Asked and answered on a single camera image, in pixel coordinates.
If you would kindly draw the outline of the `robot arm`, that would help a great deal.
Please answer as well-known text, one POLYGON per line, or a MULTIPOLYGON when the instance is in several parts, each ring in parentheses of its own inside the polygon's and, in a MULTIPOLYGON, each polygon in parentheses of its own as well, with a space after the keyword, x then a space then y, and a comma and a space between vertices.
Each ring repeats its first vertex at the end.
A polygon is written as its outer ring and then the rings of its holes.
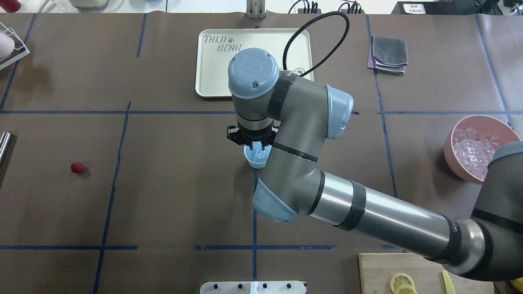
POLYGON ((316 167, 326 139, 339 139, 353 107, 350 94, 281 71, 267 51, 248 48, 228 64, 237 126, 227 138, 272 149, 253 196, 277 222, 299 214, 418 254, 464 278, 522 277, 522 142, 501 145, 489 164, 469 219, 455 220, 316 167))

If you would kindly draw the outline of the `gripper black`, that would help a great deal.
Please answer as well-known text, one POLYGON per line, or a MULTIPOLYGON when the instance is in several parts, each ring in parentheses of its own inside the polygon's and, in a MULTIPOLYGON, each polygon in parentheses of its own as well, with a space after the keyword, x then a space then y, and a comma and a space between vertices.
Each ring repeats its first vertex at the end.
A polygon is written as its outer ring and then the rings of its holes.
POLYGON ((263 147, 273 145, 279 127, 268 125, 263 129, 252 130, 242 125, 229 125, 227 127, 227 138, 237 145, 253 146, 254 142, 260 142, 263 147))

